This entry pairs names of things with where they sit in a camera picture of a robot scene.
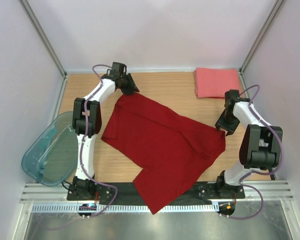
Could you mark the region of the teal plastic bin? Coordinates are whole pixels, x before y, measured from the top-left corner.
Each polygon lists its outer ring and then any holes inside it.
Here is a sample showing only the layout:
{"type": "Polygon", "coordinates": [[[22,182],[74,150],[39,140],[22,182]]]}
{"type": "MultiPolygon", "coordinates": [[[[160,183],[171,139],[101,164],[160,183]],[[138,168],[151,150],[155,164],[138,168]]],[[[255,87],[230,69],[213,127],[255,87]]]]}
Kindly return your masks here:
{"type": "Polygon", "coordinates": [[[54,187],[77,168],[78,140],[71,111],[60,114],[25,152],[21,167],[35,182],[54,187]]]}

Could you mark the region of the aluminium frame rail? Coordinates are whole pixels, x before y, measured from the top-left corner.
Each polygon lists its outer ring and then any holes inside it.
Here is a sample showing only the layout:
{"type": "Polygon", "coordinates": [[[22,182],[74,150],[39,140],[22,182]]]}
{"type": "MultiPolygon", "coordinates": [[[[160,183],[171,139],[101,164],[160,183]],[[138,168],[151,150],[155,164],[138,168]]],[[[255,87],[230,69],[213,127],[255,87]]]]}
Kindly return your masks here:
{"type": "Polygon", "coordinates": [[[30,3],[28,0],[18,0],[21,7],[23,8],[25,14],[27,15],[30,23],[32,24],[35,32],[37,33],[38,37],[40,38],[43,46],[45,47],[46,51],[48,52],[49,56],[51,57],[53,63],[55,64],[56,68],[60,72],[61,76],[65,78],[67,76],[67,72],[61,64],[53,46],[51,45],[44,29],[42,28],[35,12],[33,11],[30,3]]]}
{"type": "Polygon", "coordinates": [[[239,73],[241,75],[244,74],[245,70],[247,69],[248,65],[250,64],[252,58],[254,57],[255,53],[257,52],[258,48],[262,44],[264,38],[268,34],[269,30],[271,29],[275,19],[279,15],[281,9],[285,5],[286,0],[275,0],[274,4],[267,15],[260,31],[258,32],[250,50],[248,51],[247,56],[245,57],[241,67],[239,68],[239,73]]]}

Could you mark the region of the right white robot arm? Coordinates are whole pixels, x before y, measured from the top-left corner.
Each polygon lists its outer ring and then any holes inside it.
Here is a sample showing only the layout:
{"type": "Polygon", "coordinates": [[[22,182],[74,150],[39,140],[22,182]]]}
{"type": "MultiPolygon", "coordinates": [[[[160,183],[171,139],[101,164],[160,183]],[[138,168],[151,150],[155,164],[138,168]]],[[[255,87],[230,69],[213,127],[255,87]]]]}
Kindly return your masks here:
{"type": "Polygon", "coordinates": [[[240,96],[238,90],[224,94],[224,110],[215,123],[218,131],[232,135],[239,124],[245,128],[238,154],[238,162],[224,170],[214,184],[220,198],[232,198],[242,190],[242,182],[252,174],[270,175],[276,170],[283,156],[283,130],[263,119],[252,100],[240,96]]]}

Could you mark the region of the folded pink t shirt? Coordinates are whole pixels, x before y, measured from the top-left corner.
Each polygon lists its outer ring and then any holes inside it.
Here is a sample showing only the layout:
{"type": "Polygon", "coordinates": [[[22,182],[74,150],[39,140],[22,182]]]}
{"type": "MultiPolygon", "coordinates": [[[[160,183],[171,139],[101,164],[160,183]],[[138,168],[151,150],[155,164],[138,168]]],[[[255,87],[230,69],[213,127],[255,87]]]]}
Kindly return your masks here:
{"type": "Polygon", "coordinates": [[[194,91],[197,98],[223,99],[225,92],[240,90],[238,71],[197,67],[194,71],[194,91]]]}

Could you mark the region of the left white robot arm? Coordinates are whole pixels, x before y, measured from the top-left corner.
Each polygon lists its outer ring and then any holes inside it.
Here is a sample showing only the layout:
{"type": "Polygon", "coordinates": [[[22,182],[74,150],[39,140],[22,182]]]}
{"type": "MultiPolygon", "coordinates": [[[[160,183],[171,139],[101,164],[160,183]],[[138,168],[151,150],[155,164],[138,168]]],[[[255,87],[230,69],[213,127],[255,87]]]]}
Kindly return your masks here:
{"type": "Polygon", "coordinates": [[[75,176],[67,193],[69,201],[91,200],[102,195],[108,200],[111,190],[118,191],[116,186],[95,180],[94,149],[102,127],[101,104],[118,89],[126,96],[140,91],[124,63],[96,64],[92,71],[99,83],[85,97],[77,97],[73,104],[72,128],[78,153],[75,176]]]}

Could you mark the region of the dark red t shirt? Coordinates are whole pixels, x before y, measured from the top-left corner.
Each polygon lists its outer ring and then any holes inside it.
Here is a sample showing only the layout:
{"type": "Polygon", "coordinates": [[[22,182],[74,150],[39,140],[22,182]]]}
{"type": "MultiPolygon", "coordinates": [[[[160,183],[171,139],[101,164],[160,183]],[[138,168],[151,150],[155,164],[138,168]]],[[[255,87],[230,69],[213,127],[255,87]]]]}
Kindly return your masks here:
{"type": "Polygon", "coordinates": [[[226,149],[223,131],[139,93],[117,100],[101,138],[141,168],[133,183],[153,214],[189,190],[226,149]]]}

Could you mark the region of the right aluminium frame rail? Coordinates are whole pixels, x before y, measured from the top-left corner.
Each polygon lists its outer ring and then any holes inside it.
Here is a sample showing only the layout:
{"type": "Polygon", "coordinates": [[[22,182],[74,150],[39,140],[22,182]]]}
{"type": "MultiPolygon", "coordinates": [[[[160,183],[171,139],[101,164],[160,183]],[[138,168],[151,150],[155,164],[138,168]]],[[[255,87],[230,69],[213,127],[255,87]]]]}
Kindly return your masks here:
{"type": "Polygon", "coordinates": [[[248,65],[250,64],[252,58],[254,57],[255,53],[257,52],[258,48],[262,44],[264,38],[268,34],[269,30],[271,29],[275,19],[279,15],[281,9],[285,5],[286,0],[275,0],[274,4],[267,15],[260,31],[258,32],[250,50],[248,51],[247,56],[245,57],[241,67],[239,68],[239,73],[241,75],[244,74],[245,70],[247,69],[248,65]]]}

